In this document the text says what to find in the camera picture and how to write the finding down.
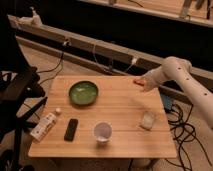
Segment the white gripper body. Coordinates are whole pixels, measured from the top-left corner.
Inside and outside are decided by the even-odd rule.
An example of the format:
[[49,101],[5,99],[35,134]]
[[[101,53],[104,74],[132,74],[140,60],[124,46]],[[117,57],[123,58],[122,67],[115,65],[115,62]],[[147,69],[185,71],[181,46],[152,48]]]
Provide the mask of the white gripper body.
[[161,69],[152,69],[142,76],[145,92],[148,92],[164,82],[164,74]]

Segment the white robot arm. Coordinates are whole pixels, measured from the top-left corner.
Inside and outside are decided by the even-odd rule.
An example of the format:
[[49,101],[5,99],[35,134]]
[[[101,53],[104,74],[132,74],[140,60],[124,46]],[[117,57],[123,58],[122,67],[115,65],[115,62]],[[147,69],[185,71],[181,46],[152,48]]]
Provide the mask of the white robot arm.
[[191,63],[185,59],[167,57],[161,66],[142,76],[145,81],[143,90],[147,92],[167,81],[175,81],[213,129],[213,93],[191,76],[190,67]]

